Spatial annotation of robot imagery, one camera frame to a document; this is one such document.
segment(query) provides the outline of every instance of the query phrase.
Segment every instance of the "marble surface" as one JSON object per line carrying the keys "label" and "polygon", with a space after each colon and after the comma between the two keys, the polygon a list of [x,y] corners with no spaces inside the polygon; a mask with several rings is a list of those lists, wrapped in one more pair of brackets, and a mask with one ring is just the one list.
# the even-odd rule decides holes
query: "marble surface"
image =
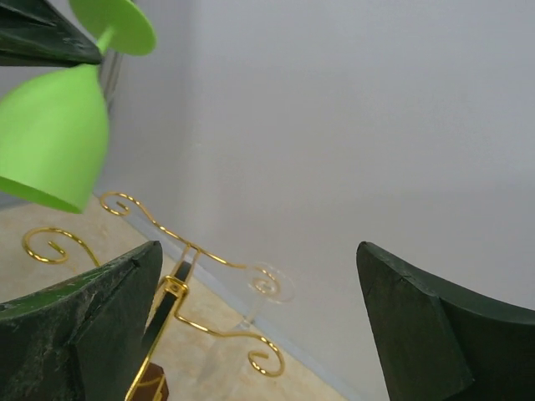
{"label": "marble surface", "polygon": [[[40,226],[56,226],[70,231],[84,240],[101,263],[121,255],[146,241],[125,221],[104,211],[93,199],[83,215],[51,211],[36,205],[25,205],[0,211],[0,302],[20,297],[70,278],[93,268],[82,248],[58,234],[37,234],[32,241],[35,251],[46,257],[57,257],[47,242],[54,240],[69,253],[63,265],[45,265],[30,258],[21,247],[24,233]],[[166,256],[162,275],[170,272],[174,262]],[[240,315],[221,298],[199,283],[190,282],[191,295],[186,299],[181,314],[191,320],[228,330],[235,326]],[[166,371],[171,391],[170,400],[193,401],[195,377],[205,361],[207,350],[214,340],[193,327],[173,321],[155,351],[153,361]],[[279,378],[265,378],[252,369],[243,356],[242,370],[229,401],[308,400],[337,401],[341,395],[322,382],[300,362],[284,353],[286,372]]]}

